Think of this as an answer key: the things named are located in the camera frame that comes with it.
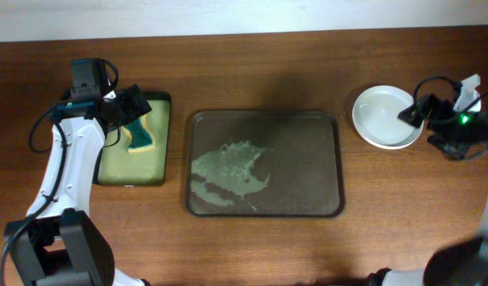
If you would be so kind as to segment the pale green plate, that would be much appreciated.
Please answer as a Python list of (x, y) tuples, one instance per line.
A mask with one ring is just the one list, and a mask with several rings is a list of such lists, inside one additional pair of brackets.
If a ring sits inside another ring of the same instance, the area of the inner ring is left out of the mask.
[(354, 102), (352, 122), (360, 137), (380, 149), (403, 149), (422, 134), (397, 116), (413, 104), (412, 96), (400, 88), (379, 85), (366, 89)]

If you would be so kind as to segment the green yellow sponge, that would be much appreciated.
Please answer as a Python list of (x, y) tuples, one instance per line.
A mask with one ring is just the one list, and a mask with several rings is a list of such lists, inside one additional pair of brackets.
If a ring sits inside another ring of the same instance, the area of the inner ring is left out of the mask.
[(129, 153), (143, 153), (155, 147), (155, 138), (148, 127), (146, 115), (124, 125), (122, 131), (130, 140), (127, 147)]

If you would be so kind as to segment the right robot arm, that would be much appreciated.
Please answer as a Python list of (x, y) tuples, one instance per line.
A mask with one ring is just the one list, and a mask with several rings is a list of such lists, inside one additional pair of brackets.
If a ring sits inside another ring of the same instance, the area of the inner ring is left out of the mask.
[[(488, 110), (473, 111), (479, 99), (465, 106), (457, 102), (441, 101), (426, 95), (399, 113), (398, 118), (411, 126), (428, 122), (432, 135), (428, 142), (455, 161), (474, 159), (488, 153)], [(439, 249), (424, 269), (397, 271), (380, 269), (371, 273), (365, 285), (488, 285), (488, 196), (474, 238)]]

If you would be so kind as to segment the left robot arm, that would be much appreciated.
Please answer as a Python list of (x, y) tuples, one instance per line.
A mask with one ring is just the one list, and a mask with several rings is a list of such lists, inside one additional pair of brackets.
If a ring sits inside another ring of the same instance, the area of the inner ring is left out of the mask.
[(52, 123), (48, 164), (22, 220), (8, 222), (0, 285), (11, 259), (25, 285), (146, 285), (117, 269), (90, 219), (92, 184), (110, 132), (152, 108), (138, 85), (118, 89), (118, 69), (101, 58), (72, 60), (72, 85), (42, 115)]

